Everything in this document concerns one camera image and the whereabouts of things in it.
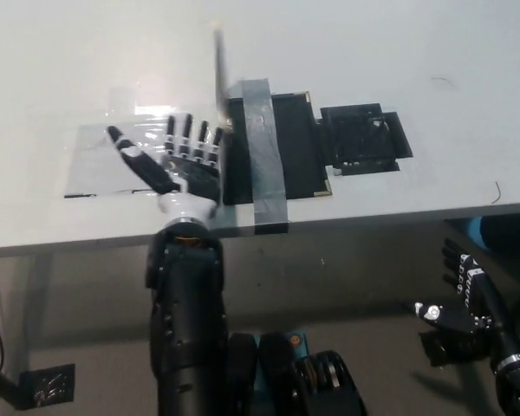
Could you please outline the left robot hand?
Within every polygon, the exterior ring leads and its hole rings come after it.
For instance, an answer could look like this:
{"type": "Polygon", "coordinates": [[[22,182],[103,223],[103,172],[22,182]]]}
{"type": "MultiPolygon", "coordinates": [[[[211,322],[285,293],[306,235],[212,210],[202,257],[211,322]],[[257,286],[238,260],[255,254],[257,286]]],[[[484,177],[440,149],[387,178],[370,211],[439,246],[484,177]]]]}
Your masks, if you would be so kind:
{"type": "Polygon", "coordinates": [[[118,127],[108,127],[107,134],[125,165],[158,196],[168,227],[190,223],[209,229],[222,197],[220,156],[224,129],[210,130],[204,120],[194,139],[192,124],[192,116],[186,114],[178,130],[176,117],[167,117],[159,159],[118,127]]]}

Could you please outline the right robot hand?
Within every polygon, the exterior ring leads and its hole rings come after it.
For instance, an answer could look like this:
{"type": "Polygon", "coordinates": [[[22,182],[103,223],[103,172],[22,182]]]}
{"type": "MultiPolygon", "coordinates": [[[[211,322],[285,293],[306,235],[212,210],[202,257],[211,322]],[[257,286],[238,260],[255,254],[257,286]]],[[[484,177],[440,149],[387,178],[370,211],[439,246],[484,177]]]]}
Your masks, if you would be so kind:
{"type": "Polygon", "coordinates": [[[434,367],[488,357],[493,372],[520,365],[520,337],[491,277],[476,258],[447,238],[442,249],[450,271],[443,280],[458,298],[454,303],[414,301],[407,305],[434,328],[420,335],[434,367]]]}

